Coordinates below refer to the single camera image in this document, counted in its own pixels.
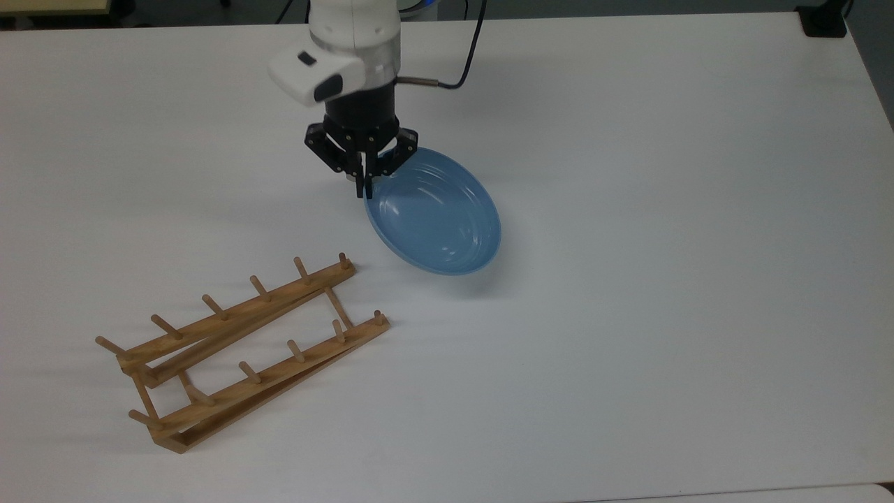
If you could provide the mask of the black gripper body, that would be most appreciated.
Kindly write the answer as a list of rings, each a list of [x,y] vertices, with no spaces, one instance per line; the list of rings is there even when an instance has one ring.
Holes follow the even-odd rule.
[[[379,155],[381,175],[397,172],[418,152],[418,133],[400,126],[395,84],[325,103],[322,123],[310,124],[305,144],[337,174],[356,178],[356,154]]]

